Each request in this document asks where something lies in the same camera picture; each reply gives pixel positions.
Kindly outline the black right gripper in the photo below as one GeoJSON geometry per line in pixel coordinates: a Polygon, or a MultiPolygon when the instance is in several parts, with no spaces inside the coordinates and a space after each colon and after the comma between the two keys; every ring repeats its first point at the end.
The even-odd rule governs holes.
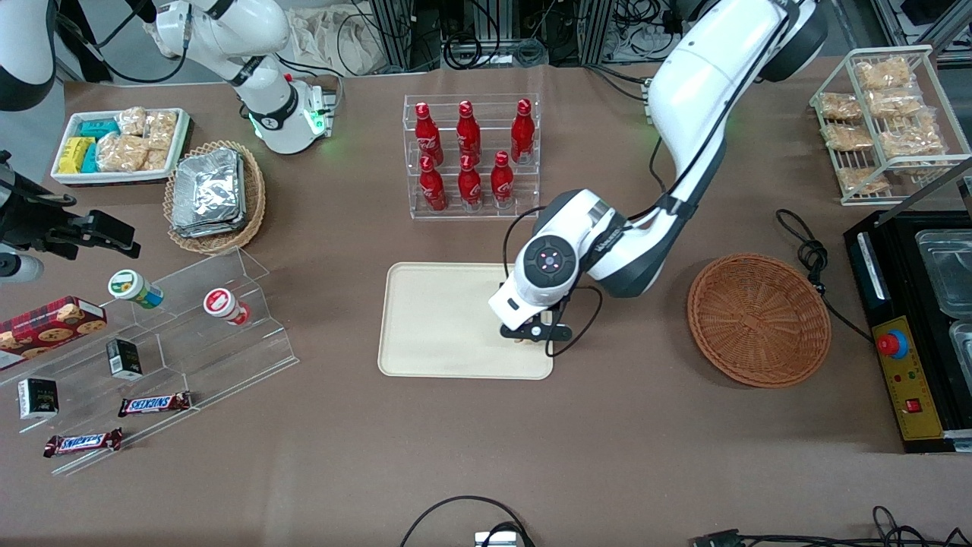
{"type": "MultiPolygon", "coordinates": [[[[1,153],[2,243],[14,249],[52,253],[75,258],[81,246],[93,240],[84,233],[79,215],[68,210],[77,203],[69,194],[53,194],[43,186],[18,174],[9,165],[11,154],[1,153]]],[[[88,232],[105,239],[105,246],[128,258],[141,256],[141,245],[134,240],[135,229],[101,210],[88,212],[88,232]]]]}

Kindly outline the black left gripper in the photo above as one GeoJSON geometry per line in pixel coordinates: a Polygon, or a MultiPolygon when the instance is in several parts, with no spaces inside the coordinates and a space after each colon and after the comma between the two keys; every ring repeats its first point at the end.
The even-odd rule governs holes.
{"type": "Polygon", "coordinates": [[[532,343],[566,343],[573,339],[573,330],[569,325],[563,323],[563,312],[565,305],[556,305],[545,309],[541,314],[537,314],[525,321],[520,327],[510,329],[506,325],[500,325],[500,335],[504,339],[514,340],[514,342],[524,342],[528,340],[532,343]]]}

